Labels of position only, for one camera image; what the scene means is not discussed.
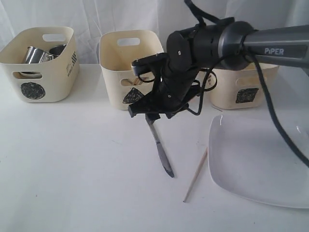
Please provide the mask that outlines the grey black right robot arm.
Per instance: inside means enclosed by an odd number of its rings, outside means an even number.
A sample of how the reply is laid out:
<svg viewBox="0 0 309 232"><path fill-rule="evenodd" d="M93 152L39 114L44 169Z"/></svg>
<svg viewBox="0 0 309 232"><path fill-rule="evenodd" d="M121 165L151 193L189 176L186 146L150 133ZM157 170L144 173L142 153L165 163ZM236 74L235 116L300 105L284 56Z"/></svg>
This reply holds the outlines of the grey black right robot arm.
<svg viewBox="0 0 309 232"><path fill-rule="evenodd" d="M196 25L175 31L163 53L138 58L131 64L136 76L151 72L152 90L128 106L131 117L165 114L168 118L188 110L201 96L204 84L195 84L201 69L239 71L253 60L289 67L309 66L307 25L256 30L244 21L226 25Z"/></svg>

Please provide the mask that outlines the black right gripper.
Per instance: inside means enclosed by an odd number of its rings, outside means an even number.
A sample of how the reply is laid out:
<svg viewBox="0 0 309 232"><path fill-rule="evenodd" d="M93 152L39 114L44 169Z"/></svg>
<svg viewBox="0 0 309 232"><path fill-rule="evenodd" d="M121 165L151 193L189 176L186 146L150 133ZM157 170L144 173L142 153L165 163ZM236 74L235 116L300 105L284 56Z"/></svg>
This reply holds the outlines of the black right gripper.
<svg viewBox="0 0 309 232"><path fill-rule="evenodd" d="M131 117L145 114L147 123L159 120L159 114L172 118L200 94L200 84L193 84L200 68L193 67L178 72L167 63L159 71L151 92L129 105L128 112Z"/></svg>

